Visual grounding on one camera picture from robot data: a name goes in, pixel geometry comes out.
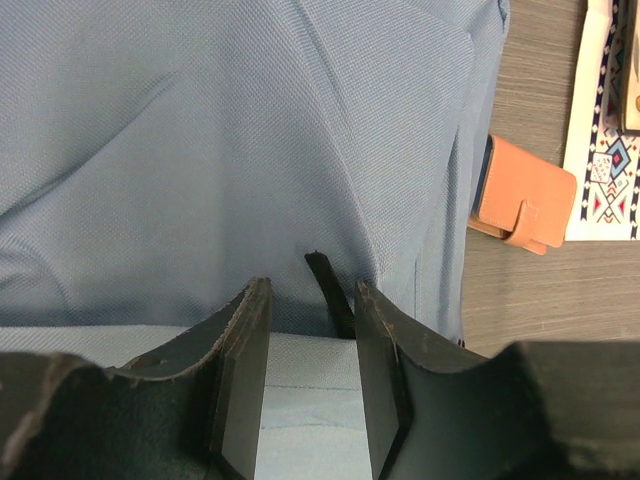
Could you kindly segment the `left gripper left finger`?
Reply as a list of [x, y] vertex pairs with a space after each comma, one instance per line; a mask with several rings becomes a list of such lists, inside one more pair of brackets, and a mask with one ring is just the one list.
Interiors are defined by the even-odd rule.
[[253, 278], [221, 310], [120, 368], [69, 353], [1, 357], [5, 479], [250, 479], [272, 290]]

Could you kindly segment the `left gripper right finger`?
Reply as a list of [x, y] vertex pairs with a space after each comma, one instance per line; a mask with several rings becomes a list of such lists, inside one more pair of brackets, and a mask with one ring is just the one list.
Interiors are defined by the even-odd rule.
[[486, 358], [359, 283], [356, 341], [376, 479], [635, 479], [639, 346], [519, 341]]

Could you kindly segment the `light blue backpack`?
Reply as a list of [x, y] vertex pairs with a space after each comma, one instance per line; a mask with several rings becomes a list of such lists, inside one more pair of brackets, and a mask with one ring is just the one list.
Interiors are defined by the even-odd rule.
[[462, 344], [505, 1], [5, 1], [1, 347], [125, 360], [271, 280], [260, 479], [371, 475], [305, 262]]

